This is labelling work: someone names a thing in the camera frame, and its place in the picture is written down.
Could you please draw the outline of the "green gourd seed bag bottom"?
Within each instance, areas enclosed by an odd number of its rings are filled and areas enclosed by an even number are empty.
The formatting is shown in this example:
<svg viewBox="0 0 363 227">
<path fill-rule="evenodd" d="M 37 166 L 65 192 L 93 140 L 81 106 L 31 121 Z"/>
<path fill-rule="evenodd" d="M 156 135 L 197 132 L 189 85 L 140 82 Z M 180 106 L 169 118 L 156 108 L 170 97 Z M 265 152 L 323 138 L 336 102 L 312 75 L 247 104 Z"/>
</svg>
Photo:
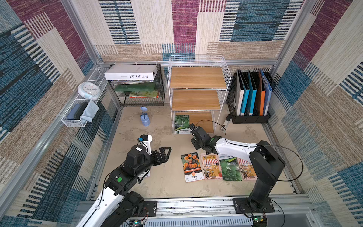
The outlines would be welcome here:
<svg viewBox="0 0 363 227">
<path fill-rule="evenodd" d="M 174 118 L 174 134 L 190 134 L 191 130 L 189 115 L 176 115 Z"/>
</svg>

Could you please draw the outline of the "green gourd seed bag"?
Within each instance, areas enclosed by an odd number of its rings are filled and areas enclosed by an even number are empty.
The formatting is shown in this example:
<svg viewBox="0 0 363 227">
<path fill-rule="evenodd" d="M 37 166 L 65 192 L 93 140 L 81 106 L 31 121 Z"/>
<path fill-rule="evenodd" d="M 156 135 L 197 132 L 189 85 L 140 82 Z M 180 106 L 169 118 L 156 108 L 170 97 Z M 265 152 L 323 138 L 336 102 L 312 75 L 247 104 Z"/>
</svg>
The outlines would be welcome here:
<svg viewBox="0 0 363 227">
<path fill-rule="evenodd" d="M 219 154 L 218 157 L 224 181 L 240 182 L 243 180 L 237 157 L 224 154 Z"/>
<path fill-rule="evenodd" d="M 174 134 L 190 134 L 191 130 L 189 115 L 176 115 L 174 118 Z"/>
</svg>

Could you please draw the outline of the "orange marigold seed bag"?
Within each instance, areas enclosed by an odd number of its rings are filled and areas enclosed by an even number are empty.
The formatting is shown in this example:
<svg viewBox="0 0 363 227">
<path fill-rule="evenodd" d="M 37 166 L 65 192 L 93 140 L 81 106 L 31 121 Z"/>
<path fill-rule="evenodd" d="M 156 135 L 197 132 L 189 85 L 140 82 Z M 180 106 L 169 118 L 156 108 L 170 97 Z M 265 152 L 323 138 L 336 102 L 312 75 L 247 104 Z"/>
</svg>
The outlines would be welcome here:
<svg viewBox="0 0 363 227">
<path fill-rule="evenodd" d="M 204 180 L 203 171 L 197 152 L 181 155 L 183 172 L 187 183 Z"/>
</svg>

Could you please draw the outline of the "green gourd seed bag top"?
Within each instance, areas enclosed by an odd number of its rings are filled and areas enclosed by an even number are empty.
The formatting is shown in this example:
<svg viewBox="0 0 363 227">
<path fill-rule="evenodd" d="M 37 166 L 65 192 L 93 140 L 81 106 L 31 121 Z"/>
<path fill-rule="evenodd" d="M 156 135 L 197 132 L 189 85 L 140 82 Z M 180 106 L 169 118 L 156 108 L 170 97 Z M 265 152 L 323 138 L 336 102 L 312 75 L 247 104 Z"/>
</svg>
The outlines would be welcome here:
<svg viewBox="0 0 363 227">
<path fill-rule="evenodd" d="M 224 181 L 240 182 L 243 180 L 237 157 L 224 154 L 219 154 L 218 157 Z"/>
</svg>

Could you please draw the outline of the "pink flower seed bag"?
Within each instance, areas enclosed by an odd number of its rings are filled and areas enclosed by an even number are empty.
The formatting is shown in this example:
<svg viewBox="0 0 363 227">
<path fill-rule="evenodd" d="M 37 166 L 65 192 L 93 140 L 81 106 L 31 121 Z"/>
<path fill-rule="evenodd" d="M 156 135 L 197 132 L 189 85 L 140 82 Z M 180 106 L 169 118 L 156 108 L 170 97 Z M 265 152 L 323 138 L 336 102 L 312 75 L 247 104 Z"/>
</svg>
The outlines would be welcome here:
<svg viewBox="0 0 363 227">
<path fill-rule="evenodd" d="M 144 173 L 140 174 L 140 175 L 139 175 L 139 178 L 143 178 L 144 176 L 145 176 L 145 177 L 150 177 L 150 170 L 145 171 Z"/>
</svg>

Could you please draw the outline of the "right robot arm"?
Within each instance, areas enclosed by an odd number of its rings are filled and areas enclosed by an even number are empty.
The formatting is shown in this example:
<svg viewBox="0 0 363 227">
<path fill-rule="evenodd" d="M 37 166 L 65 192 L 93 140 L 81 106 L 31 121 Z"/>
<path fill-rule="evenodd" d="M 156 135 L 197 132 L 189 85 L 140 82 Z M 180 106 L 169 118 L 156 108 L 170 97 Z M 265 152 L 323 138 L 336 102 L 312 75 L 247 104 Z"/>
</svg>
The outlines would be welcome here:
<svg viewBox="0 0 363 227">
<path fill-rule="evenodd" d="M 200 127 L 189 126 L 193 135 L 192 144 L 195 149 L 202 148 L 207 154 L 219 155 L 223 176 L 233 176 L 234 168 L 227 163 L 227 158 L 236 159 L 238 173 L 242 179 L 251 180 L 255 185 L 248 198 L 234 199 L 236 213 L 256 214 L 273 213 L 273 202 L 269 197 L 285 168 L 285 161 L 267 141 L 242 143 L 229 141 L 221 136 L 211 137 Z"/>
</svg>

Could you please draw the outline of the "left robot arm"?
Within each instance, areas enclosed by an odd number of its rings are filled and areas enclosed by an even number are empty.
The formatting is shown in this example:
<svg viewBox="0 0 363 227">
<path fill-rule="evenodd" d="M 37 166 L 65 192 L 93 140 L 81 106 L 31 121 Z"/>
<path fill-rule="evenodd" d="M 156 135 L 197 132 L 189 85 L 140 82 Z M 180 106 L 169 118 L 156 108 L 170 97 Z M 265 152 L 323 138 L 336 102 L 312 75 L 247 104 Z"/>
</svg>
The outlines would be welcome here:
<svg viewBox="0 0 363 227">
<path fill-rule="evenodd" d="M 170 147 L 161 147 L 148 154 L 143 145 L 131 147 L 126 160 L 108 175 L 101 194 L 77 226 L 120 227 L 127 219 L 141 214 L 144 198 L 130 189 L 142 181 L 139 175 L 166 163 L 171 151 Z"/>
</svg>

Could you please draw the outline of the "black white remote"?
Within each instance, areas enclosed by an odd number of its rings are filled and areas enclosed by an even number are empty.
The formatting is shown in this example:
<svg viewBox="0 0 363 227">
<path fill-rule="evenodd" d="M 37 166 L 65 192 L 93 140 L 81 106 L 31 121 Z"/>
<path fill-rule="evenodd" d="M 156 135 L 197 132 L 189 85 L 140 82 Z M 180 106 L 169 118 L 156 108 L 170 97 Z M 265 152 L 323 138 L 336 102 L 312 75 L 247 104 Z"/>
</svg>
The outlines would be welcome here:
<svg viewBox="0 0 363 227">
<path fill-rule="evenodd" d="M 226 117 L 226 119 L 225 119 L 225 121 L 224 121 L 224 123 L 221 126 L 221 129 L 220 129 L 221 132 L 225 132 L 226 131 L 226 128 L 228 127 L 230 121 L 231 121 L 231 115 L 228 114 L 227 117 Z"/>
</svg>

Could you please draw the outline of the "teal file folder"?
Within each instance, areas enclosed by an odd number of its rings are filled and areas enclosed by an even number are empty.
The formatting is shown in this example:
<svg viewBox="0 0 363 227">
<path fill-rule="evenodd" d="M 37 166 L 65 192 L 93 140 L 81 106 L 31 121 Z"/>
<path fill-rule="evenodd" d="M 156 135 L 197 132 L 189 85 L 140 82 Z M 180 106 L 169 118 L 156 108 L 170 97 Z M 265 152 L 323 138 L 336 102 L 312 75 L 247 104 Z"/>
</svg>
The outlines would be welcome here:
<svg viewBox="0 0 363 227">
<path fill-rule="evenodd" d="M 256 99 L 256 94 L 257 94 L 257 86 L 254 81 L 253 74 L 250 71 L 248 71 L 248 79 L 249 79 L 250 91 L 249 91 L 249 96 L 248 96 L 247 107 L 248 107 L 248 114 L 253 115 L 254 104 L 255 104 L 255 99 Z"/>
<path fill-rule="evenodd" d="M 240 81 L 242 82 L 243 91 L 244 91 L 242 107 L 241 107 L 241 115 L 245 115 L 250 87 L 248 83 L 248 75 L 246 73 L 242 73 L 241 70 L 239 70 L 239 73 L 240 73 Z"/>
</svg>

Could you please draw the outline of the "black mesh document tray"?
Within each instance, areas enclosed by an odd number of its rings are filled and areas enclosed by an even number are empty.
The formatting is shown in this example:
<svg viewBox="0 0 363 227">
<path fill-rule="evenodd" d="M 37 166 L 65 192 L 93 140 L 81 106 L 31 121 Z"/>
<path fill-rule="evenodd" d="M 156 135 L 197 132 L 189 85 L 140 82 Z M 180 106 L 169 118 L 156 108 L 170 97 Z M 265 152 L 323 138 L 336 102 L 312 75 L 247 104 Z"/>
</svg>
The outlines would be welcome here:
<svg viewBox="0 0 363 227">
<path fill-rule="evenodd" d="M 156 65 L 153 80 L 111 80 L 114 93 L 122 107 L 164 106 L 165 90 L 161 66 Z"/>
</svg>

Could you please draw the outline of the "teal file folder right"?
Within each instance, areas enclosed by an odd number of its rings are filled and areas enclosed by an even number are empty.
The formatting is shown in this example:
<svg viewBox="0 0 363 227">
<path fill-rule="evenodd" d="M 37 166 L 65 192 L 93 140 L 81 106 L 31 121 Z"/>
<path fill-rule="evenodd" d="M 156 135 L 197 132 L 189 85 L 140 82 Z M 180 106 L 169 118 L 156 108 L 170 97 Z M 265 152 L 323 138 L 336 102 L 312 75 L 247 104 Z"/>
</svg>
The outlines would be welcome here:
<svg viewBox="0 0 363 227">
<path fill-rule="evenodd" d="M 248 114 L 253 115 L 254 104 L 255 104 L 255 99 L 256 99 L 256 94 L 257 94 L 257 86 L 254 81 L 253 74 L 250 71 L 248 71 L 248 79 L 249 79 L 250 91 L 249 91 L 249 96 L 248 96 L 247 107 L 248 107 Z"/>
</svg>

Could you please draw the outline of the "blue file folder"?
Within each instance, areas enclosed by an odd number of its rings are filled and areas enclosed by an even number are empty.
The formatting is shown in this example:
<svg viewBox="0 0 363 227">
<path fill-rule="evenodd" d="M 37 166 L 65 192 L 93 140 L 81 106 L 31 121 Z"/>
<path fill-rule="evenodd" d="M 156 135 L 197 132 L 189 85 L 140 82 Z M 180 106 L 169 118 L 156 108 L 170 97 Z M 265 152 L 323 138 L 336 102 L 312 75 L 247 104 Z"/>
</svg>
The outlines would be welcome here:
<svg viewBox="0 0 363 227">
<path fill-rule="evenodd" d="M 264 115 L 267 115 L 268 113 L 268 108 L 269 108 L 269 104 L 270 104 L 270 100 L 271 100 L 271 95 L 272 95 L 272 87 L 269 83 L 269 81 L 267 80 L 267 77 L 265 76 L 264 72 L 262 70 L 260 70 L 260 74 L 261 74 L 261 78 L 265 87 L 265 99 L 264 99 Z"/>
</svg>

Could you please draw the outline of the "magazine stack under box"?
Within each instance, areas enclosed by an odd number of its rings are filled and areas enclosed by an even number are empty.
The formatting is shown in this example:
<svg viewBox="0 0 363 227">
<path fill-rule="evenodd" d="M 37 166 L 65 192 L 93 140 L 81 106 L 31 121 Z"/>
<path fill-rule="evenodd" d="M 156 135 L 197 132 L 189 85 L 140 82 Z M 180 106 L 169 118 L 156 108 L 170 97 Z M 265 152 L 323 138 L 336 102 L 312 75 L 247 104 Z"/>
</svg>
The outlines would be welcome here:
<svg viewBox="0 0 363 227">
<path fill-rule="evenodd" d="M 153 80 L 111 80 L 114 85 L 130 85 L 130 84 L 141 84 L 141 83 L 153 83 Z"/>
</svg>

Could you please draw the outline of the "white round clock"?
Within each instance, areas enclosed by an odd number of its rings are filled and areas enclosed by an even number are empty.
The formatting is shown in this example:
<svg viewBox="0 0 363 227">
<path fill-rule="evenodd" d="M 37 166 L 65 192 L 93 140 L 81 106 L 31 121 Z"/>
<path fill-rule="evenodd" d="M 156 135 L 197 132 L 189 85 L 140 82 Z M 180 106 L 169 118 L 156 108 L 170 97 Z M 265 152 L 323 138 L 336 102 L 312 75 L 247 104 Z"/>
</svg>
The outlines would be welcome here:
<svg viewBox="0 0 363 227">
<path fill-rule="evenodd" d="M 78 86 L 78 94 L 85 99 L 97 100 L 101 95 L 101 90 L 94 83 L 83 82 Z"/>
</svg>

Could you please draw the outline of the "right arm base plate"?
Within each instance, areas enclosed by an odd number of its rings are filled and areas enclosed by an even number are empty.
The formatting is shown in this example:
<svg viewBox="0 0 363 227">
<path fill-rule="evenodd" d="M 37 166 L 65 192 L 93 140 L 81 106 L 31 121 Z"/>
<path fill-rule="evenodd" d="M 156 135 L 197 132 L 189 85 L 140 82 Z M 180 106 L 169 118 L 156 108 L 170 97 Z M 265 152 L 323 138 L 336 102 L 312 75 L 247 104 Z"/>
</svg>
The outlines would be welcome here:
<svg viewBox="0 0 363 227">
<path fill-rule="evenodd" d="M 270 198 L 262 203 L 247 197 L 233 198 L 233 205 L 237 214 L 274 213 L 275 209 Z"/>
</svg>

